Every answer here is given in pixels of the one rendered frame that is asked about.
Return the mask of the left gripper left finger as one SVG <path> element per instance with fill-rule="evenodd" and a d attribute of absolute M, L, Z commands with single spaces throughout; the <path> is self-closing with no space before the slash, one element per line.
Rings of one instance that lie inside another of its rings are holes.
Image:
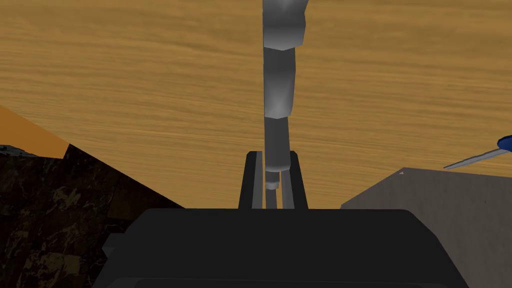
<path fill-rule="evenodd" d="M 263 153 L 249 151 L 245 158 L 238 209 L 262 209 L 263 184 Z"/>

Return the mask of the grey metal utensil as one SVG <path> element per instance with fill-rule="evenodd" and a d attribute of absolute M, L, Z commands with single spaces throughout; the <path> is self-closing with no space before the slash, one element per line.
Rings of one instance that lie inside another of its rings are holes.
<path fill-rule="evenodd" d="M 296 48 L 304 43 L 309 0 L 262 0 L 266 208 L 277 208 L 281 172 L 291 167 L 289 117 L 296 81 Z"/>

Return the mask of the blue-handled knife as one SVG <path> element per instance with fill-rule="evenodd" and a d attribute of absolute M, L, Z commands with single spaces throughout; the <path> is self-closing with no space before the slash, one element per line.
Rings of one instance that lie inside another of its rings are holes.
<path fill-rule="evenodd" d="M 445 170 L 451 170 L 459 167 L 464 167 L 471 165 L 476 162 L 481 162 L 483 160 L 491 159 L 502 154 L 512 153 L 512 135 L 508 135 L 500 138 L 497 141 L 497 149 L 487 151 L 483 154 L 475 155 L 470 158 L 464 159 L 462 161 L 447 165 L 443 167 Z"/>

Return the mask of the brown wooden table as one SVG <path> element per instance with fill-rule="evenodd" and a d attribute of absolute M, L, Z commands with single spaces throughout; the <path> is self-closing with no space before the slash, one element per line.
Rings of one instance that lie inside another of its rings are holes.
<path fill-rule="evenodd" d="M 0 0 L 0 105 L 187 208 L 263 148 L 261 0 Z M 308 203 L 512 134 L 512 0 L 309 0 L 289 120 Z"/>

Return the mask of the grey box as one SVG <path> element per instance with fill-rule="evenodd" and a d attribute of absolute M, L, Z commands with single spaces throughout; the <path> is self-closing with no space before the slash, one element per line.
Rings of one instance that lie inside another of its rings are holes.
<path fill-rule="evenodd" d="M 341 208 L 408 210 L 469 288 L 512 288 L 512 177 L 404 167 Z"/>

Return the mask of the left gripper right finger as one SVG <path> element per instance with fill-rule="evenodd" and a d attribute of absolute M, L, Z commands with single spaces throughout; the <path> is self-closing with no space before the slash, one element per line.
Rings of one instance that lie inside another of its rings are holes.
<path fill-rule="evenodd" d="M 308 209 L 298 154 L 290 151 L 290 169 L 281 172 L 281 195 L 283 209 Z"/>

